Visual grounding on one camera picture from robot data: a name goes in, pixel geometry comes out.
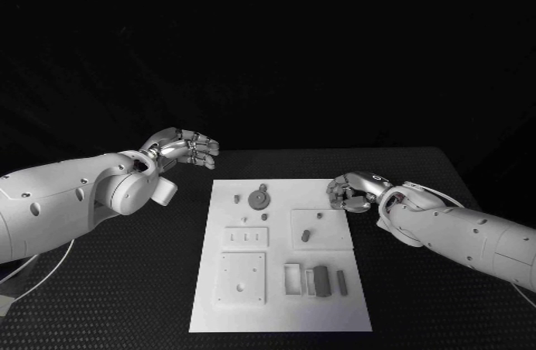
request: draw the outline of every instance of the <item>small cylinder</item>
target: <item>small cylinder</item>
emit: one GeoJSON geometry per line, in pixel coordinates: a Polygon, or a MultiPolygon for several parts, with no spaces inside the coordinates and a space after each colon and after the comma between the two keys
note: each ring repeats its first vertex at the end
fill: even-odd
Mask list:
{"type": "Polygon", "coordinates": [[[301,235],[301,241],[308,242],[310,241],[310,231],[304,230],[304,234],[301,235]]]}
{"type": "Polygon", "coordinates": [[[317,266],[313,269],[313,274],[316,278],[316,296],[329,297],[332,295],[332,287],[330,287],[330,277],[327,273],[327,267],[317,266]]]}
{"type": "Polygon", "coordinates": [[[343,270],[337,271],[337,279],[339,279],[339,287],[340,287],[340,294],[347,296],[349,290],[346,289],[346,279],[345,279],[345,272],[343,270]]]}

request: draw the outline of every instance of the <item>textured table surface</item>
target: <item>textured table surface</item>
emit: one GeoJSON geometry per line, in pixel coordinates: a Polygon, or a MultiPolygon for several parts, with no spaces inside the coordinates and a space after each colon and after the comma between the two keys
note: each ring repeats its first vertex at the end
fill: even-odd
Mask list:
{"type": "MultiPolygon", "coordinates": [[[[75,241],[51,280],[13,305],[0,349],[536,348],[536,310],[513,287],[401,243],[375,226],[376,208],[347,214],[370,334],[187,333],[212,181],[332,178],[353,170],[424,184],[479,209],[435,148],[222,152],[213,171],[180,165],[166,173],[179,186],[166,208],[150,201],[75,241]]],[[[65,249],[42,255],[29,286],[65,249]]]]}

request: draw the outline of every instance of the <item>black curtain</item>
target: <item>black curtain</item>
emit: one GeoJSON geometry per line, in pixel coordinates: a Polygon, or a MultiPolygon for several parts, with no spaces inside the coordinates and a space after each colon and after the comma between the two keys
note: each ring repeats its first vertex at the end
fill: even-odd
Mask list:
{"type": "Polygon", "coordinates": [[[172,126],[222,150],[437,146],[533,225],[533,0],[0,0],[0,18],[0,174],[172,126]]]}

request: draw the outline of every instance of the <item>robotic hand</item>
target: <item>robotic hand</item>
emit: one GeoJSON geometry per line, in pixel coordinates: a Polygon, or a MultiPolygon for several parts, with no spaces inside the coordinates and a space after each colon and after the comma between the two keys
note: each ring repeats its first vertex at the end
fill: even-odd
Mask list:
{"type": "Polygon", "coordinates": [[[457,263],[536,292],[536,230],[461,207],[447,207],[428,187],[402,186],[352,172],[327,187],[334,209],[362,213],[379,205],[378,226],[405,244],[427,246],[457,263]]]}
{"type": "Polygon", "coordinates": [[[160,177],[176,163],[215,168],[219,144],[176,128],[138,151],[36,166],[0,178],[0,263],[55,249],[153,199],[167,205],[176,185],[160,177]]]}

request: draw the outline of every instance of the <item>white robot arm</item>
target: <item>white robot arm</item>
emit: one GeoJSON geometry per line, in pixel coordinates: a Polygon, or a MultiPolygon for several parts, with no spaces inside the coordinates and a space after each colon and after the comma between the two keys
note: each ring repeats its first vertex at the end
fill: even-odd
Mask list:
{"type": "Polygon", "coordinates": [[[167,205],[176,185],[160,177],[176,163],[215,168],[219,144],[196,132],[160,131],[138,151],[19,170],[0,178],[0,263],[55,249],[153,199],[167,205]]]}
{"type": "Polygon", "coordinates": [[[337,177],[327,194],[332,207],[349,212],[365,212],[378,203],[378,226],[398,240],[536,292],[536,230],[483,212],[447,207],[418,184],[394,186],[373,173],[337,177]]]}

